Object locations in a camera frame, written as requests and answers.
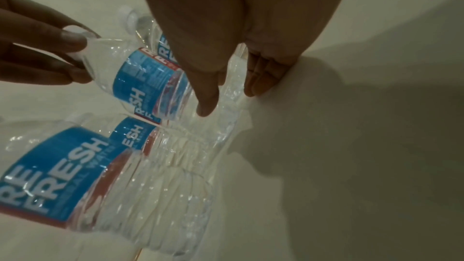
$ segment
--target water bottle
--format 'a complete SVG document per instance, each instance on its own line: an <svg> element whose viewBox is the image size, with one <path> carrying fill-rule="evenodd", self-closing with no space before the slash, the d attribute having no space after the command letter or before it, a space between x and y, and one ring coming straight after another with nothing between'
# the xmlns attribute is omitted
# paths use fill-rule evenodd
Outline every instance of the water bottle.
<svg viewBox="0 0 464 261"><path fill-rule="evenodd" d="M139 43L159 56L178 64L160 26L150 13L143 13L127 5L117 12L119 24ZM228 63L228 75L225 84L220 88L220 97L230 99L238 104L243 95L243 84L247 74L248 49L239 44Z"/></svg>
<svg viewBox="0 0 464 261"><path fill-rule="evenodd" d="M181 167L203 175L212 163L207 145L189 140L183 133L151 124L126 114L85 113L66 119L110 140L141 150L153 162Z"/></svg>
<svg viewBox="0 0 464 261"><path fill-rule="evenodd" d="M177 65L140 48L136 41L97 39L78 26L64 29L87 37L87 47L70 56L82 60L97 85L123 101L130 113L152 121L161 118L163 125L212 144L229 137L240 110L234 103L220 101L210 116L199 117L198 100Z"/></svg>
<svg viewBox="0 0 464 261"><path fill-rule="evenodd" d="M177 256L203 236L212 190L198 175L66 121L1 124L0 145L2 213Z"/></svg>

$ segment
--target skin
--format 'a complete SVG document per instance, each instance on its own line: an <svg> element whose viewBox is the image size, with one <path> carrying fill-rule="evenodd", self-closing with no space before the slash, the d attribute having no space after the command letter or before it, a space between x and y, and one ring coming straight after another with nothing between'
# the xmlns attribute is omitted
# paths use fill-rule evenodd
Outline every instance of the skin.
<svg viewBox="0 0 464 261"><path fill-rule="evenodd" d="M341 0L147 0L180 66L209 115L227 62L239 43L249 50L245 94L276 85L316 40Z"/></svg>
<svg viewBox="0 0 464 261"><path fill-rule="evenodd" d="M85 37L61 30L68 25L85 28L30 0L0 0L0 81L37 85L90 82L83 64L66 55L87 45ZM23 45L48 51L67 62Z"/></svg>

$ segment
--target bottle cap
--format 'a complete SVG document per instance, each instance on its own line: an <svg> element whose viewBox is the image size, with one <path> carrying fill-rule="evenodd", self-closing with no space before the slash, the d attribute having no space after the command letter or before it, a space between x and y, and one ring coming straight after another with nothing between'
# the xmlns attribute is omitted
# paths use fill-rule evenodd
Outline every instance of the bottle cap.
<svg viewBox="0 0 464 261"><path fill-rule="evenodd" d="M84 28L81 28L79 26L75 26L75 25L66 26L66 27L63 28L63 30L71 32L71 33L81 34L84 37L86 37L87 39L95 39L95 38L97 38L97 36L94 33L90 32L90 31L88 31L88 30L86 30ZM72 59L74 59L74 60L82 61L82 56L81 56L82 51L80 51L80 52L69 52L69 53L67 53L67 55L69 57L71 57Z"/></svg>
<svg viewBox="0 0 464 261"><path fill-rule="evenodd" d="M65 121L72 122L72 123L74 123L76 125L82 125L82 123L84 121L88 120L92 116L94 116L94 114L90 113L90 112L86 112L86 113L83 113L83 114L73 113L70 116L68 116L67 118L65 118Z"/></svg>
<svg viewBox="0 0 464 261"><path fill-rule="evenodd" d="M123 5L117 10L117 21L127 33L133 35L137 30L139 16L137 11L130 6Z"/></svg>

